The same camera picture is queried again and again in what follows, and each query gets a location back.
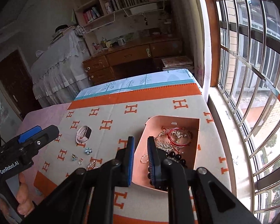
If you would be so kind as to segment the pink bedsheet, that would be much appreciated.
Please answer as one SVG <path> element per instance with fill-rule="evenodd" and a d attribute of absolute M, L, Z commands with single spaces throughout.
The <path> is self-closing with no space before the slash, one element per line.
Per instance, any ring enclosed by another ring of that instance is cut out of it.
<path fill-rule="evenodd" d="M 37 125 L 42 129 L 50 125 L 58 126 L 69 106 L 70 103 L 57 104 L 28 113 L 20 124 L 16 135 L 20 135 Z M 39 161 L 43 160 L 43 154 L 45 153 L 46 148 L 46 146 L 42 148 L 39 153 L 33 157 L 34 165 L 24 171 L 26 184 L 28 185 L 30 192 L 30 198 L 36 204 L 39 204 L 44 199 L 44 195 L 34 187 L 34 180 L 37 175 Z"/>

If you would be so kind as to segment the pearl hair clip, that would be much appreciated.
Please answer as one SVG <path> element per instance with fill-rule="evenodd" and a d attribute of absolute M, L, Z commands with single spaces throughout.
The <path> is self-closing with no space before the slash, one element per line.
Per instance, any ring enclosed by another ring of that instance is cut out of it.
<path fill-rule="evenodd" d="M 86 170 L 87 171 L 93 170 L 95 168 L 96 163 L 97 163 L 97 160 L 95 160 L 95 159 L 90 161 L 90 163 L 88 163 L 88 165 L 86 167 Z"/>

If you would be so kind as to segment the pink smart watch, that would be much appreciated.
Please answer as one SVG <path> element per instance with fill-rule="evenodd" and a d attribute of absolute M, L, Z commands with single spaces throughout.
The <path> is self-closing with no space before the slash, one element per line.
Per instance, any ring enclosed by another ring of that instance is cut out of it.
<path fill-rule="evenodd" d="M 91 135 L 91 128 L 88 126 L 82 126 L 76 133 L 76 143 L 82 144 L 89 140 Z"/>

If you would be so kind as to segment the small silver brooch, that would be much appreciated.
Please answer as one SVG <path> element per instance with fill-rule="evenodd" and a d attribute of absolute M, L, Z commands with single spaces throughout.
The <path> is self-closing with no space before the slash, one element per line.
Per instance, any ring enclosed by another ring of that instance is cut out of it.
<path fill-rule="evenodd" d="M 72 154 L 71 156 L 71 160 L 72 161 L 77 161 L 78 157 L 75 154 Z"/>

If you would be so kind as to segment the orange H pattern blanket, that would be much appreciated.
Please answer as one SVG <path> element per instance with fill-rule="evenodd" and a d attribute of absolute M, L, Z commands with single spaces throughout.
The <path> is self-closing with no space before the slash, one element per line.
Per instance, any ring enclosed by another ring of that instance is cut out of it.
<path fill-rule="evenodd" d="M 97 160 L 96 167 L 113 159 L 127 145 L 128 137 L 139 143 L 147 120 L 153 116 L 200 119 L 196 162 L 193 169 L 207 168 L 225 187 L 231 188 L 223 146 L 209 108 L 196 84 L 160 86 L 77 100 L 71 103 L 58 129 L 58 138 L 49 143 L 39 161 L 34 186 L 48 196 L 79 167 Z M 92 132 L 88 141 L 76 143 L 82 126 Z M 90 155 L 85 148 L 92 148 Z M 78 159 L 72 161 L 75 154 Z M 131 183 L 117 187 L 114 223 L 168 223 L 168 199 L 163 191 Z"/>

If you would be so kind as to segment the white lace covered furniture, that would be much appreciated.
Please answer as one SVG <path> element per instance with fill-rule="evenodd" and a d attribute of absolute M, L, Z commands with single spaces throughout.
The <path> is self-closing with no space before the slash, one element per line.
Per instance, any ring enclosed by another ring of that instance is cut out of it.
<path fill-rule="evenodd" d="M 72 102 L 90 87 L 83 61 L 90 58 L 88 47 L 76 31 L 67 32 L 31 66 L 35 99 L 45 108 Z"/>

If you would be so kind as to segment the dark wooden door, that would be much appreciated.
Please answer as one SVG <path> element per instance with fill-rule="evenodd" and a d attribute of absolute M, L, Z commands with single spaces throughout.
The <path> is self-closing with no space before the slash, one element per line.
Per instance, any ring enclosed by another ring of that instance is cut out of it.
<path fill-rule="evenodd" d="M 32 111 L 41 109 L 33 93 L 32 78 L 18 50 L 0 61 L 0 81 L 22 118 Z"/>

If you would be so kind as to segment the pink storage tray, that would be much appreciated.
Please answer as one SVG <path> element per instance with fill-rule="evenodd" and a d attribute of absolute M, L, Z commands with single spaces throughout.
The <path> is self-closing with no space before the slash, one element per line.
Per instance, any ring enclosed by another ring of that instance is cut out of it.
<path fill-rule="evenodd" d="M 157 115 L 149 118 L 134 153 L 132 182 L 152 188 L 148 177 L 148 137 L 154 138 L 157 149 L 166 156 L 190 169 L 194 168 L 199 139 L 200 119 Z"/>

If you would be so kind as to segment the blue patterned bedsheet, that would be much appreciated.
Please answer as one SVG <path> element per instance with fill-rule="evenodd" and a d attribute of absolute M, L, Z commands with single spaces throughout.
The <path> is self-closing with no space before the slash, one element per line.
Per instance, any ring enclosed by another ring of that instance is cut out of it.
<path fill-rule="evenodd" d="M 202 90 L 201 86 L 188 69 L 174 69 L 119 79 L 92 86 L 81 90 L 75 100 L 77 101 L 109 94 L 187 83 L 194 83 L 197 85 L 199 90 Z"/>

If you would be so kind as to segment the white mug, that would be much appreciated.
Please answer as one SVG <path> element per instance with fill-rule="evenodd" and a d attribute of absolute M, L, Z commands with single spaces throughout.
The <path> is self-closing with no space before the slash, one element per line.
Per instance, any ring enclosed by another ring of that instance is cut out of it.
<path fill-rule="evenodd" d="M 118 46 L 124 46 L 124 45 L 126 45 L 126 40 L 124 38 L 118 38 L 117 43 L 118 43 Z"/>

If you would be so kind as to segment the wooden desk with drawers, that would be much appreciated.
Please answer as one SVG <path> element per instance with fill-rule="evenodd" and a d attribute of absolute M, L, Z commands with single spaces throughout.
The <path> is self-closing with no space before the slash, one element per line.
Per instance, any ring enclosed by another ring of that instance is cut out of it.
<path fill-rule="evenodd" d="M 114 46 L 83 61 L 84 70 L 93 85 L 159 72 L 162 59 L 183 54 L 183 41 L 165 35 L 133 39 Z"/>

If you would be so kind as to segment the stack of books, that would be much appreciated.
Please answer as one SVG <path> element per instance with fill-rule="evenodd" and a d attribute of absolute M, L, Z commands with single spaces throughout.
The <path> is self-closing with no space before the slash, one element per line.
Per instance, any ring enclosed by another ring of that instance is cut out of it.
<path fill-rule="evenodd" d="M 187 56 L 163 58 L 163 71 L 174 69 L 188 69 L 191 73 L 194 72 L 194 63 Z"/>

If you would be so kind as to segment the metal window grille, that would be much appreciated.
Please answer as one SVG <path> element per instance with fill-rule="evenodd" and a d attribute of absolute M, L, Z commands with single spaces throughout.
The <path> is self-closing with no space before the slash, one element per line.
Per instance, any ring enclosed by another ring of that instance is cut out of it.
<path fill-rule="evenodd" d="M 236 121 L 252 172 L 253 212 L 280 214 L 280 9 L 273 0 L 215 0 L 218 89 Z"/>

